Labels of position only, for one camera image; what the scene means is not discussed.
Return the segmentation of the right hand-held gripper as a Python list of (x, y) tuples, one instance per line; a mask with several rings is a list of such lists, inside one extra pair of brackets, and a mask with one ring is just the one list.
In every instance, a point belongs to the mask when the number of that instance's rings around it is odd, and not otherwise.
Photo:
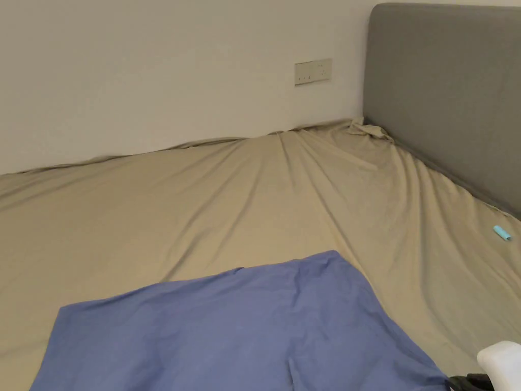
[(467, 374), (447, 379), (448, 390), (520, 390), (520, 344), (501, 341), (478, 352), (477, 361), (486, 374)]

